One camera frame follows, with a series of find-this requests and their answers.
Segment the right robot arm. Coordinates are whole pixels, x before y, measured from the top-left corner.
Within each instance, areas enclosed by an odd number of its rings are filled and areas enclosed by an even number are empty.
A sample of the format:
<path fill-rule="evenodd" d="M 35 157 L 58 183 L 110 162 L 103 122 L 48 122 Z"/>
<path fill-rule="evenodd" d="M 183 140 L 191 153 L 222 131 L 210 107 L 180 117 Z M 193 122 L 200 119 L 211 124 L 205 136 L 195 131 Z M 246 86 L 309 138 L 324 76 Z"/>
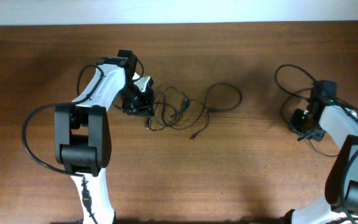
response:
<path fill-rule="evenodd" d="M 339 152 L 324 195 L 288 211 L 280 223 L 358 223 L 358 117 L 352 106 L 338 100 L 336 88 L 331 81 L 314 82 L 307 108 L 295 110 L 288 122 L 300 141 L 321 141 L 329 134 Z"/>

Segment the black USB cable thick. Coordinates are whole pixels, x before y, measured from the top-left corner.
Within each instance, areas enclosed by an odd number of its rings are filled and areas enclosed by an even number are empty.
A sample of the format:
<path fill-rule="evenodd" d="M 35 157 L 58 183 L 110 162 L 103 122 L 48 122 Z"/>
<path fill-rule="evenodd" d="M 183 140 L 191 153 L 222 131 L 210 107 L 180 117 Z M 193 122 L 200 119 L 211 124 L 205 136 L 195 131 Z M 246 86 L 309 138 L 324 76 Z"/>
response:
<path fill-rule="evenodd" d="M 243 101 L 242 91 L 235 85 L 227 82 L 217 82 L 206 90 L 203 103 L 209 113 L 232 111 Z"/>

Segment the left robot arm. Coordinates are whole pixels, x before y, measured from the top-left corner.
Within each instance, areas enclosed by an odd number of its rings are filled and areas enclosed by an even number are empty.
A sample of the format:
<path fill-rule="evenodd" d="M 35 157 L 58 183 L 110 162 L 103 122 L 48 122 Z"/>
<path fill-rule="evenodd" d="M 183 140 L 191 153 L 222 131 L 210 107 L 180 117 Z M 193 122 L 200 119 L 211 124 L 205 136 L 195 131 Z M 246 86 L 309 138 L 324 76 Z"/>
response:
<path fill-rule="evenodd" d="M 76 185 L 83 223 L 116 219 L 106 182 L 112 151 L 107 113 L 114 99 L 122 100 L 125 114 L 154 116 L 153 80 L 136 74 L 139 62 L 131 50 L 100 58 L 88 86 L 69 105 L 55 108 L 55 159 Z"/>

